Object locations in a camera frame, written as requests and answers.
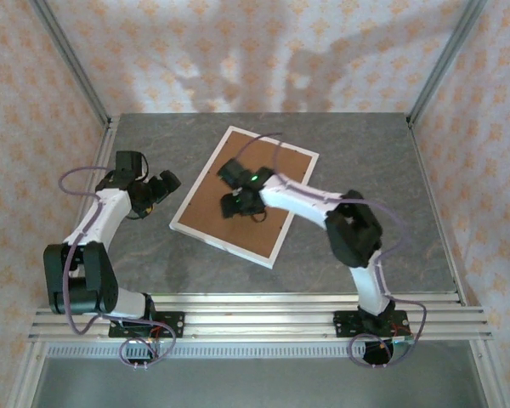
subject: table top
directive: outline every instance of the table top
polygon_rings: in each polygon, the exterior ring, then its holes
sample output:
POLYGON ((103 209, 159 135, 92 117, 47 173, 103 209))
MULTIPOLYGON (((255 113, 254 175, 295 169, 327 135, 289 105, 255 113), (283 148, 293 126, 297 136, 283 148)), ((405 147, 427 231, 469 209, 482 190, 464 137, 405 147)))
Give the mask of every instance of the table top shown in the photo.
MULTIPOLYGON (((273 269, 256 265, 169 229, 170 221, 229 125, 320 154, 309 185, 360 191, 406 223, 409 245, 383 263, 391 292, 454 292, 445 249, 405 118, 389 113, 128 114, 115 151, 139 150, 150 171, 172 170, 182 186, 146 219, 125 219, 110 246, 121 287, 140 292, 356 292, 348 269, 332 255, 326 233, 293 219, 273 269)), ((383 250, 400 237, 386 214, 383 250)))

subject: wooden board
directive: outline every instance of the wooden board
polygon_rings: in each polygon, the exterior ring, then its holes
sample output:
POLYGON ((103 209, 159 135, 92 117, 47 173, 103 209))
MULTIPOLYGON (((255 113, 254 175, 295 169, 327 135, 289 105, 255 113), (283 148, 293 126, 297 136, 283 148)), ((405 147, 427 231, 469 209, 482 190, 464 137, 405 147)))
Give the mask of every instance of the wooden board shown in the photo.
MULTIPOLYGON (((268 216, 262 223, 241 216, 223 219, 219 204, 221 197, 230 193, 230 188, 218 178, 217 171, 257 136, 238 127, 229 127, 179 207, 170 228, 272 268, 291 224, 292 214, 268 208, 268 216)), ((252 171, 261 166, 273 167, 272 155, 277 143, 270 138, 256 141, 243 153, 240 162, 252 171)), ((280 172, 307 184, 318 156, 312 151, 284 143, 279 155, 280 172)))

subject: robotic arm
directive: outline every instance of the robotic arm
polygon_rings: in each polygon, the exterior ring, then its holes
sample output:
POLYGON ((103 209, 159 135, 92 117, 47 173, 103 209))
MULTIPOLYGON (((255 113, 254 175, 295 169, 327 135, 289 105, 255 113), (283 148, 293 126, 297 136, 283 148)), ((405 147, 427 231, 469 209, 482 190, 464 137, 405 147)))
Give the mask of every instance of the robotic arm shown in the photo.
POLYGON ((70 272, 83 267, 84 274, 69 278, 71 310, 74 315, 105 314, 117 318, 152 319, 155 308, 147 294, 121 289, 108 258, 107 250, 121 221, 133 211, 139 218, 147 217, 153 206, 164 200, 179 186, 178 178, 170 171, 145 181, 142 174, 142 154, 137 151, 118 151, 116 169, 97 185, 95 201, 80 225, 61 244, 47 246, 43 264, 48 287, 49 306, 57 314, 65 312, 62 279, 65 261, 71 246, 81 234, 70 272), (99 204, 100 214, 94 217, 99 204))
MULTIPOLYGON (((71 235, 61 244, 47 246, 43 254, 52 311, 65 313, 63 277, 68 253, 74 247, 69 271, 80 272, 82 267, 84 274, 68 277, 71 312, 73 315, 116 317, 117 321, 113 320, 110 325, 111 337, 150 337, 151 324, 129 323, 122 319, 142 318, 151 323, 168 320, 173 313, 156 312, 148 294, 120 288, 107 254, 119 224, 130 212, 139 218, 147 217, 155 204, 180 186, 177 177, 169 171, 145 181, 142 157, 136 151, 118 151, 116 169, 96 187, 99 200, 71 235)), ((383 277, 377 274, 375 262, 382 246, 383 230, 360 193, 350 190, 342 195, 317 190, 266 167, 252 173, 236 159, 225 163, 218 176, 232 189, 232 193, 221 199, 224 218, 235 214, 260 214, 266 207, 278 207, 309 219, 326 231, 334 255, 349 267, 359 293, 358 311, 335 312, 338 337, 363 333, 393 337, 397 334, 392 326, 404 321, 406 313, 394 310, 394 301, 386 296, 388 291, 383 277)))
POLYGON ((332 252, 349 267, 354 278, 359 293, 360 324, 369 333, 389 334, 389 322, 396 315, 395 304, 383 293, 387 287, 382 276, 380 287, 375 266, 383 230, 371 209, 362 204, 359 192, 350 190, 343 195, 317 190, 266 167, 252 173, 236 159, 227 161, 218 176, 233 190, 221 199, 224 218, 260 214, 266 207, 277 207, 326 230, 332 252), (359 203, 342 202, 346 200, 359 203))

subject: cable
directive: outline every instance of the cable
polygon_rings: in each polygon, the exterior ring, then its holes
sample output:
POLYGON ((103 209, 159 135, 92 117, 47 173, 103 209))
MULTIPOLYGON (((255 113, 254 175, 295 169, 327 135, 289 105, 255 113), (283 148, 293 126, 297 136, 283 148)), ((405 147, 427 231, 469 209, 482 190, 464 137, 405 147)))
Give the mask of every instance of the cable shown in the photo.
MULTIPOLYGON (((267 133, 267 134, 262 134, 260 136, 257 136, 254 140, 250 140, 247 144, 245 144, 238 151, 235 159, 238 159, 241 156, 241 154, 247 149, 247 147, 250 144, 252 144, 253 142, 255 142, 256 140, 261 139, 263 137, 282 135, 282 134, 283 133, 267 133)), ((363 366, 365 368, 371 368, 371 367, 372 368, 383 368, 383 367, 387 367, 387 366, 394 366, 394 365, 400 363, 401 361, 404 360, 405 357, 410 355, 411 352, 413 351, 413 349, 417 346, 417 342, 419 341, 419 337, 422 335, 423 328, 425 327, 425 323, 427 321, 427 308, 425 307, 425 305, 423 303, 416 302, 413 300, 398 299, 398 298, 392 296, 389 292, 389 289, 387 288, 387 285, 385 284, 385 280, 383 279, 382 261, 385 258, 392 255, 393 253, 397 252, 399 249, 401 249, 405 245, 406 241, 408 241, 406 238, 408 235, 407 235, 407 230, 406 230, 405 224, 392 210, 390 210, 389 208, 385 207, 384 205, 382 205, 378 202, 369 201, 369 200, 361 200, 361 199, 346 199, 346 198, 333 199, 333 198, 325 197, 323 195, 310 193, 308 191, 301 190, 301 189, 295 187, 294 185, 287 183, 287 181, 283 177, 281 177, 280 172, 278 170, 278 153, 281 148, 281 143, 282 143, 281 141, 278 141, 278 145, 275 147, 275 150, 274 150, 272 161, 273 161, 273 168, 274 168, 275 175, 281 181, 281 183, 285 186, 286 189, 293 190, 293 191, 297 192, 298 194, 301 194, 303 196, 307 196, 309 198, 313 198, 316 200, 322 200, 322 201, 326 201, 326 202, 336 202, 337 204, 364 204, 369 207, 378 208, 379 210, 386 213, 395 222, 395 224, 399 227, 400 233, 401 233, 399 241, 396 244, 394 244, 393 246, 391 246, 388 250, 382 252, 376 259, 374 259, 374 270, 376 271, 376 279, 377 279, 378 289, 383 296, 385 296, 387 299, 392 300, 396 303, 415 304, 416 306, 419 306, 420 308, 422 308, 422 311, 423 311, 422 322, 419 326, 419 331, 417 332, 416 336, 414 337, 414 343, 410 346, 410 348, 408 348, 406 353, 401 355, 396 361, 393 361, 393 362, 390 362, 390 363, 387 363, 384 365, 367 365, 367 364, 361 363, 360 361, 355 359, 353 357, 353 353, 352 353, 354 341, 358 338, 363 337, 363 336, 366 337, 367 336, 366 334, 358 334, 357 336, 354 336, 351 338, 351 340, 348 342, 348 355, 349 355, 349 358, 356 365, 363 366)), ((380 344, 383 344, 387 347, 385 342, 379 336, 370 335, 370 337, 376 338, 380 344)))
POLYGON ((124 317, 123 318, 117 318, 115 316, 109 316, 107 314, 96 314, 95 316, 93 316, 89 320, 89 322, 85 325, 85 327, 83 329, 79 330, 76 327, 76 323, 74 322, 73 317, 72 317, 72 313, 71 313, 71 301, 70 301, 70 288, 69 288, 69 277, 70 277, 71 261, 72 261, 72 259, 74 257, 74 253, 76 252, 77 245, 82 240, 82 238, 88 233, 89 229, 93 226, 94 222, 98 219, 99 215, 102 213, 102 208, 104 207, 104 205, 102 204, 102 201, 100 200, 100 197, 96 193, 68 190, 64 186, 63 182, 64 182, 64 179, 66 177, 68 177, 69 175, 71 175, 73 173, 77 173, 77 172, 80 172, 80 171, 83 171, 83 170, 110 170, 110 169, 107 168, 107 167, 101 167, 101 166, 76 167, 76 168, 72 168, 68 172, 64 173, 59 178, 59 188, 62 191, 64 191, 66 194, 69 194, 71 196, 91 197, 91 198, 94 198, 97 201, 96 211, 94 212, 93 216, 88 220, 88 222, 85 224, 85 226, 82 228, 82 232, 74 239, 74 241, 72 242, 72 244, 70 246, 70 250, 68 251, 68 254, 66 256, 65 267, 64 267, 63 275, 62 275, 62 296, 63 296, 63 299, 64 299, 64 305, 65 305, 66 321, 68 322, 68 326, 70 326, 72 331, 74 333, 76 333, 77 335, 79 335, 79 336, 82 336, 83 334, 87 333, 87 331, 91 328, 91 326, 94 324, 94 322, 98 318, 107 319, 107 320, 113 320, 113 321, 119 321, 119 322, 126 321, 126 322, 129 322, 129 323, 137 323, 137 324, 140 324, 140 325, 160 326, 160 327, 168 330, 170 332, 170 334, 172 335, 172 342, 168 346, 167 350, 163 354, 161 354, 160 356, 158 355, 156 348, 155 349, 151 348, 149 343, 146 340, 144 340, 143 338, 140 338, 140 337, 128 338, 119 347, 119 359, 121 360, 121 362, 124 365, 126 365, 126 366, 131 366, 131 367, 137 368, 138 367, 137 363, 134 363, 134 364, 130 363, 127 359, 125 359, 123 357, 123 350, 125 349, 125 347, 127 347, 127 345, 131 341, 135 341, 135 342, 138 342, 138 343, 145 344, 145 346, 155 356, 155 358, 153 360, 144 363, 144 367, 145 367, 145 369, 147 369, 149 366, 153 366, 155 363, 161 361, 164 357, 166 357, 168 354, 170 354, 172 352, 174 346, 176 345, 176 333, 175 333, 175 331, 173 330, 172 327, 170 327, 169 325, 167 325, 165 323, 162 323, 160 321, 145 320, 145 319, 130 319, 130 318, 124 318, 124 317))
POLYGON ((259 134, 256 138, 251 139, 249 142, 244 144, 240 150, 238 150, 238 153, 236 153, 235 159, 240 159, 240 156, 244 154, 244 151, 251 146, 253 143, 255 143, 257 140, 262 138, 269 138, 271 136, 283 136, 282 132, 274 132, 274 133, 265 133, 265 134, 259 134))
POLYGON ((144 177, 142 177, 142 179, 136 180, 136 181, 145 181, 145 179, 147 179, 147 176, 150 173, 150 164, 147 162, 147 157, 145 157, 144 153, 141 153, 141 155, 142 155, 142 159, 144 159, 144 162, 145 162, 145 174, 144 174, 144 177))
MULTIPOLYGON (((376 336, 375 334, 370 334, 370 333, 361 333, 361 334, 358 334, 357 336, 355 336, 354 338, 359 338, 359 337, 368 337, 368 338, 373 338, 375 339, 377 342, 379 342, 379 344, 377 346, 373 346, 372 348, 376 348, 376 347, 381 347, 383 346, 383 348, 385 349, 385 352, 388 354, 388 357, 389 359, 391 360, 391 351, 389 350, 389 346, 387 345, 387 343, 385 343, 379 336, 376 336)), ((349 349, 348 348, 348 355, 349 356, 353 356, 353 350, 352 349, 349 349)))
POLYGON ((262 219, 257 219, 254 215, 250 215, 250 218, 252 219, 252 221, 255 223, 255 224, 261 224, 264 220, 266 220, 266 218, 268 217, 268 213, 266 212, 266 210, 264 210, 263 212, 263 218, 262 219))

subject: patterned wall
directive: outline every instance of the patterned wall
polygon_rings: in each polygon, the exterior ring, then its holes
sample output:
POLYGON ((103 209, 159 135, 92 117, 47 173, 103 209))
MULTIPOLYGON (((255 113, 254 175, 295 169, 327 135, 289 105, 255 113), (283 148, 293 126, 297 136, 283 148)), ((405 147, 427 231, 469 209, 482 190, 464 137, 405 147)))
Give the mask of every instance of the patterned wall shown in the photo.
POLYGON ((488 2, 416 137, 510 383, 510 0, 488 2))
POLYGON ((100 134, 29 2, 0 0, 0 407, 34 308, 47 299, 43 249, 65 237, 77 214, 79 201, 60 193, 56 179, 92 160, 100 134))
POLYGON ((50 0, 112 115, 408 111, 465 0, 50 0))

